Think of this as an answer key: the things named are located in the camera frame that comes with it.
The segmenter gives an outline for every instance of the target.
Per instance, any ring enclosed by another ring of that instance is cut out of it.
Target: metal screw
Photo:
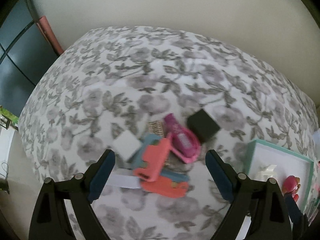
[[[51,181],[51,178],[47,177],[47,178],[44,179],[43,182],[44,182],[45,184],[48,184],[50,181]]]
[[[247,175],[245,175],[244,173],[239,173],[238,177],[239,177],[239,179],[246,179]]]
[[[75,179],[82,179],[83,178],[83,173],[77,173],[75,175]]]
[[[274,178],[270,178],[269,181],[270,181],[270,183],[272,183],[272,184],[276,184],[276,183],[277,183],[277,181],[276,181]]]

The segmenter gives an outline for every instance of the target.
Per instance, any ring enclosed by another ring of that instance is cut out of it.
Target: bed
[[[254,138],[315,160],[315,105],[266,62],[185,31],[94,29],[41,79],[21,113],[19,131],[38,180],[60,181],[84,172],[122,131],[142,138],[148,122],[172,112],[185,124],[201,108],[221,130],[195,163],[169,156],[169,169],[190,176],[184,198],[106,186],[92,207],[111,239],[210,239],[228,204],[205,168],[207,149],[238,172]],[[116,167],[122,165],[117,156]],[[315,165],[306,209],[316,182]],[[83,239],[70,204],[67,208],[76,237]]]

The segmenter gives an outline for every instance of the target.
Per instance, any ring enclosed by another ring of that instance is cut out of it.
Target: orange plastic object
[[[157,143],[148,145],[142,155],[141,167],[133,171],[135,176],[145,181],[152,182],[158,179],[171,149],[171,142],[167,138],[157,140]]]
[[[171,198],[184,197],[189,188],[186,181],[177,183],[163,176],[159,176],[157,181],[153,182],[141,181],[140,185],[146,191]]]

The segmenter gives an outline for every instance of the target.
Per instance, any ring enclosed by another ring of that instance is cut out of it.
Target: green object
[[[310,170],[309,170],[309,175],[308,175],[308,184],[306,186],[306,189],[305,189],[305,196],[304,196],[304,199],[302,201],[302,204],[301,204],[301,208],[300,210],[301,211],[304,211],[305,208],[306,208],[306,204],[307,204],[307,200],[308,200],[308,196],[310,194],[310,189],[311,189],[311,181],[312,181],[312,176],[313,176],[313,167],[314,167],[314,162],[312,160],[310,160],[309,158],[299,154],[299,153],[296,153],[296,152],[293,152],[291,150],[288,150],[286,148],[283,148],[283,147],[280,147],[278,145],[275,145],[273,143],[269,143],[267,141],[264,141],[264,140],[260,140],[260,139],[256,139],[256,140],[253,140],[251,141],[250,143],[248,143],[248,147],[247,147],[247,152],[246,152],[246,157],[245,157],[245,162],[244,162],[244,170],[243,172],[245,174],[249,174],[250,172],[250,169],[251,169],[251,164],[252,164],[252,158],[253,158],[253,154],[255,152],[255,148],[256,148],[256,145],[257,144],[262,144],[262,145],[265,145],[265,146],[268,146],[268,147],[271,147],[273,149],[276,149],[276,150],[279,150],[281,152],[284,152],[284,153],[287,153],[287,154],[290,154],[290,155],[293,155],[295,157],[298,157],[308,163],[310,163]]]
[[[14,114],[9,112],[7,109],[4,109],[2,106],[0,106],[0,115],[4,115],[5,117],[8,117],[14,124],[17,124],[19,121],[18,117],[16,117]]]

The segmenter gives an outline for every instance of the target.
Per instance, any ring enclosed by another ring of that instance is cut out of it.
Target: blue gripper pad
[[[116,156],[113,151],[110,151],[105,158],[96,175],[92,178],[89,186],[89,194],[87,199],[90,203],[97,200],[109,178],[109,175],[115,166]]]
[[[153,134],[153,133],[149,133],[144,138],[144,141],[142,143],[141,148],[138,150],[138,152],[134,156],[134,159],[132,160],[131,168],[133,170],[135,170],[141,166],[142,156],[143,156],[144,152],[146,151],[147,146],[150,145],[154,140],[161,140],[161,139],[162,139],[162,137],[160,137],[156,134]]]
[[[292,223],[298,224],[302,213],[294,201],[292,194],[287,193],[284,195],[284,203],[287,206],[288,214]]]
[[[189,176],[184,175],[184,174],[179,174],[173,171],[169,171],[166,169],[162,169],[160,176],[164,176],[167,177],[169,179],[171,179],[174,182],[180,183],[180,182],[188,182],[190,180]]]
[[[234,199],[232,183],[210,151],[205,155],[205,165],[207,166],[208,171],[216,183],[223,199],[232,203]]]

